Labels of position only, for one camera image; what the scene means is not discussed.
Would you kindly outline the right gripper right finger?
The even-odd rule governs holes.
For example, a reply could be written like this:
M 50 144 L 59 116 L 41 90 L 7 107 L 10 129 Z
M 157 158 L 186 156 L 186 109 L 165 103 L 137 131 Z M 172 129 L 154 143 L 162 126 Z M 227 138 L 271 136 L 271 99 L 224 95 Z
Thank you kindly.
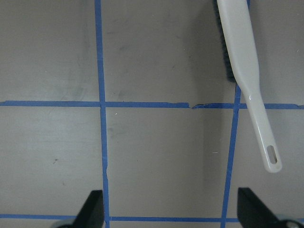
M 302 228 L 304 226 L 295 219 L 276 216 L 250 188 L 238 188 L 237 193 L 237 218 L 244 228 Z

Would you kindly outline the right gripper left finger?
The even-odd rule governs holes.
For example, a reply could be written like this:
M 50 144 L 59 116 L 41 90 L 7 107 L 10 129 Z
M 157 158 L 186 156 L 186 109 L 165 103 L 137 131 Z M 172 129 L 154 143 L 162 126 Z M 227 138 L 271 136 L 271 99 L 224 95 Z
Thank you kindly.
M 102 228 L 105 223 L 103 191 L 90 192 L 75 219 L 56 223 L 56 228 Z

